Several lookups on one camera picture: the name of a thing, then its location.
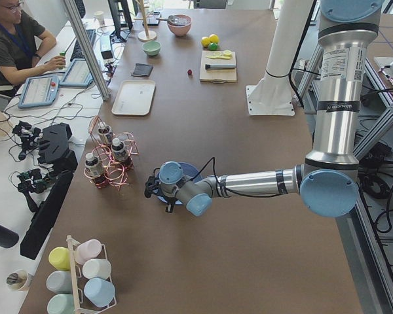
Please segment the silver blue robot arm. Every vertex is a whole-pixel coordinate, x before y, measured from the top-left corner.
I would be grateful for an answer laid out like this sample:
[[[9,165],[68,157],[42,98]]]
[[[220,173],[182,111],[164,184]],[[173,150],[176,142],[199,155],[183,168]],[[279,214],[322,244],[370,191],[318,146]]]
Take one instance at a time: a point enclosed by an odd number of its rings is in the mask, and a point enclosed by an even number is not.
[[[290,116],[291,72],[310,24],[320,10],[318,44],[323,50],[312,150],[301,165],[239,175],[211,175],[197,181],[182,166],[165,162],[147,181],[145,195],[161,195],[172,212],[177,202],[195,216],[216,197],[271,198],[298,193],[323,217],[350,212],[358,199],[359,159],[354,155],[356,123],[367,47],[379,32],[381,1],[285,1],[274,32],[264,77],[246,91],[251,115]]]

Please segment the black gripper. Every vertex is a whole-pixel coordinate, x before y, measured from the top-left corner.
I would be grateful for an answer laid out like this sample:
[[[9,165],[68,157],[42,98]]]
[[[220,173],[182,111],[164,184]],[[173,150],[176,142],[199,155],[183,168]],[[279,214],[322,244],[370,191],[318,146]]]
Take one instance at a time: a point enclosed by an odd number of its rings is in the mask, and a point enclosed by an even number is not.
[[[164,196],[163,200],[164,200],[165,203],[167,203],[167,207],[166,207],[166,210],[165,210],[167,213],[171,213],[172,212],[172,207],[174,205],[178,205],[179,204],[179,201],[176,198],[170,198],[170,197]]]

